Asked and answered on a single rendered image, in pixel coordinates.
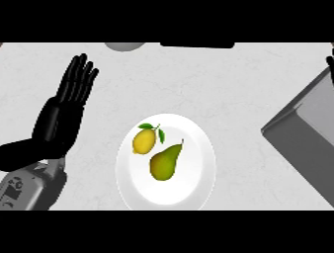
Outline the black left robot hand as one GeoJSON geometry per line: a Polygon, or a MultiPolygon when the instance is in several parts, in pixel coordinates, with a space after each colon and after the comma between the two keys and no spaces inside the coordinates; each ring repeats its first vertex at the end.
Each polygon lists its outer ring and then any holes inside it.
{"type": "Polygon", "coordinates": [[[75,144],[98,74],[87,54],[77,55],[62,75],[56,95],[43,106],[33,136],[0,145],[0,171],[13,172],[41,160],[65,157],[75,144]]]}

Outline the grey box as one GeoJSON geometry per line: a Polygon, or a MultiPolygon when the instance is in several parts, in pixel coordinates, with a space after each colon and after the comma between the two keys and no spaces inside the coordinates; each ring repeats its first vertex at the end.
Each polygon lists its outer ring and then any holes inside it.
{"type": "Polygon", "coordinates": [[[262,133],[334,208],[334,86],[330,68],[281,109],[262,133]]]}

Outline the green pear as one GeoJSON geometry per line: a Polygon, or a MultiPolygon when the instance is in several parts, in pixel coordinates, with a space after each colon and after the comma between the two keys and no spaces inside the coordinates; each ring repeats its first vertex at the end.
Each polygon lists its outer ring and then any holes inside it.
{"type": "Polygon", "coordinates": [[[183,142],[170,146],[164,151],[157,153],[151,159],[151,174],[158,181],[167,181],[174,174],[182,147],[183,142]]]}

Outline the white oval plate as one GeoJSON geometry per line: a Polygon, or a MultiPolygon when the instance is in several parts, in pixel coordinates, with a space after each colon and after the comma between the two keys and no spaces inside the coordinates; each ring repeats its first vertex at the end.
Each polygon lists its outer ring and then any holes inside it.
{"type": "Polygon", "coordinates": [[[158,114],[133,126],[115,167],[120,194],[132,210],[200,210],[216,170],[209,136],[188,117],[158,114]]]}

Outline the yellow lemon with leaves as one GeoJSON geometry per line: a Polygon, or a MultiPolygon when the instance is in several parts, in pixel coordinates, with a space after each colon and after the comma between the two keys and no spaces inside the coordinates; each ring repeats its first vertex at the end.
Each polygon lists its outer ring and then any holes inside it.
{"type": "Polygon", "coordinates": [[[161,126],[151,124],[140,124],[139,129],[140,132],[133,139],[133,152],[145,155],[152,151],[157,141],[166,142],[166,132],[161,126]]]}

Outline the grey rounded object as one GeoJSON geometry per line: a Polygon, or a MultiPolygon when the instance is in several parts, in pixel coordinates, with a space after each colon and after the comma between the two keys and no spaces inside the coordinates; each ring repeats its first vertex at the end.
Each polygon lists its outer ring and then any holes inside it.
{"type": "Polygon", "coordinates": [[[133,51],[140,48],[145,44],[142,42],[108,42],[106,46],[115,51],[133,51]]]}

